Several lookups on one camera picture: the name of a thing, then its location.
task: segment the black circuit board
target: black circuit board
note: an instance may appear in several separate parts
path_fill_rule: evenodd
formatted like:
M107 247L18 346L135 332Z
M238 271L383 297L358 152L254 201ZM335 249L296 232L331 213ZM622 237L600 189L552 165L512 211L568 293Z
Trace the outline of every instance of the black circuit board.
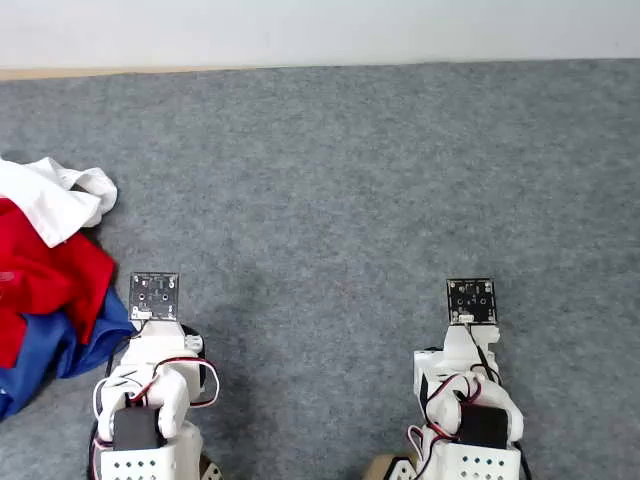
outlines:
M132 273L129 287L131 320L177 321L179 280L177 273Z
M447 299L450 325L495 325L498 322L495 290L490 278L449 279Z

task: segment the black wire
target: black wire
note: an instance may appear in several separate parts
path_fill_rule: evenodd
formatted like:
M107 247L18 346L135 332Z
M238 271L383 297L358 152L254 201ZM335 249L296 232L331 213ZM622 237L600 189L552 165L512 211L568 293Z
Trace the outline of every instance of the black wire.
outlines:
M522 465L522 470L524 471L525 478L527 480L533 480L533 475L531 474L531 469L529 468L527 457L524 455L522 444L520 442L513 442L513 446L520 450L520 465Z
M487 378L492 382L495 382L496 380L492 373L493 369L489 366L489 362L487 361L487 357L485 356L484 351L482 350L482 348L480 348L480 345L478 345L478 342L476 342L476 339L473 336L473 333L471 333L471 325L467 324L466 327L467 327L467 332L469 332L469 336L473 341L473 344L476 346L476 350L478 350L478 356L480 357L480 362L482 363L482 366L484 367L487 373Z
M422 475L424 475L424 472L427 471L427 467L429 466L429 462L431 461L431 456L433 455L433 447L434 447L434 445L437 442L439 442L440 440L444 440L444 438L445 437L434 437L433 440L431 440L431 444L429 445L429 455L427 456L427 460L424 462L424 465L422 466L422 469L414 477L413 480L418 480L420 477L422 477Z
M107 367L104 370L104 378L111 375L111 370L113 369L113 359L115 358L116 353L118 353L120 349L124 347L124 345L129 343L129 341L138 337L144 330L144 327L147 326L148 322L149 322L148 320L144 320L142 322L142 325L140 326L140 330L136 330L131 335L127 335L126 337L123 337L122 339L120 339L120 341L118 341L118 343L116 343L115 347L113 347L113 349L111 350L111 354L109 355L109 360L107 360ZM91 433L89 435L89 461L87 462L87 480L98 480L97 478L93 477L93 451L95 448L95 446L93 445L93 440L96 437L96 433L98 433L97 419L93 421L93 425L91 426Z
M469 370L471 370L473 372L473 369L476 367L482 367L485 369L486 371L486 367L484 365L482 365L481 363L474 363L473 365L471 365L469 367ZM502 385L502 377L500 376L500 374L498 372L496 372L493 368L489 367L489 369L493 372L493 374L497 377L498 379L498 385Z
M476 339L473 337L473 333L471 333L471 326L470 325L467 325L467 331L469 332L469 335L471 336L471 340L473 340L474 345L478 349L478 356L480 357L480 361L482 362L482 366L484 367L485 371L487 372L487 377L489 378L489 380L495 381L493 379L493 374L491 373L491 372L494 372L494 370L489 366L489 362L487 361L487 357L485 356L484 352L482 351L482 348L480 348L480 346L476 342ZM529 468L529 462L527 462L527 457L524 454L524 450L522 449L522 445L520 444L520 442L516 441L516 442L513 442L513 446L516 447L518 450L520 450L520 465L522 465L522 470L524 471L525 478L527 480L533 480L533 475L531 474L531 469Z

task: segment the wooden baseboard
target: wooden baseboard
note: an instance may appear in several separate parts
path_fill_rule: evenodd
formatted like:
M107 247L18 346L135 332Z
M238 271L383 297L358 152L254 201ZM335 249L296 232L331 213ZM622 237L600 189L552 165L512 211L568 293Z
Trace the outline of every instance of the wooden baseboard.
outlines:
M202 72L209 70L248 70L249 67L113 67L113 68L33 68L2 69L2 80L29 80L39 78L94 77L98 75L117 75L121 73L177 73Z

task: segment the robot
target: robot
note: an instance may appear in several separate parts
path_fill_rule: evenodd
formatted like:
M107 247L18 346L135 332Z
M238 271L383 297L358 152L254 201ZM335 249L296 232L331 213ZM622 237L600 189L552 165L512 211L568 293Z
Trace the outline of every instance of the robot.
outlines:
M366 480L531 480L522 412L502 387L489 345L500 338L491 279L447 280L443 348L414 352L413 392L424 424L411 425L409 457L378 457Z
M137 332L93 392L92 480L222 479L202 454L200 431L185 420L189 408L216 402L220 381L204 358L202 337L177 321L178 282L175 273L131 276L129 314ZM200 400L207 372L215 386Z

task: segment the white wall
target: white wall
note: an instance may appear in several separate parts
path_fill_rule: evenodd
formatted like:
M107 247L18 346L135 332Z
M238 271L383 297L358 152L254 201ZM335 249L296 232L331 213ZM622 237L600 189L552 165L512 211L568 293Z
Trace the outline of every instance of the white wall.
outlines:
M2 0L0 68L640 57L640 0Z

